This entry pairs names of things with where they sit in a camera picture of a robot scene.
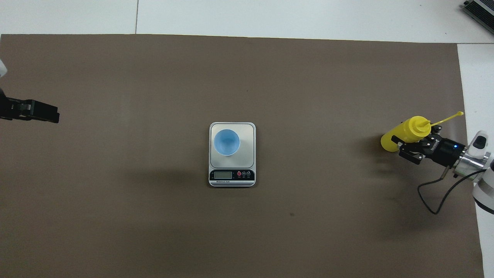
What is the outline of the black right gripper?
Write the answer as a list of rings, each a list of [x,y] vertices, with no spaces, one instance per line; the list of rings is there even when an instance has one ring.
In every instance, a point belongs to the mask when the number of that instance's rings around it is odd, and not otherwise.
[[[391,141],[397,144],[398,155],[415,165],[421,164],[426,150],[426,158],[441,166],[452,168],[463,155],[465,145],[441,137],[441,131],[441,125],[432,125],[427,136],[429,143],[424,139],[418,142],[405,142],[396,135],[391,137]]]

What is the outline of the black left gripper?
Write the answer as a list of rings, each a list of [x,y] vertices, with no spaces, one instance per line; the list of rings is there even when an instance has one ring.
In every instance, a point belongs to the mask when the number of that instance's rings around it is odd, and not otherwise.
[[[4,120],[45,121],[59,123],[58,107],[36,100],[8,99],[0,91],[0,118]]]

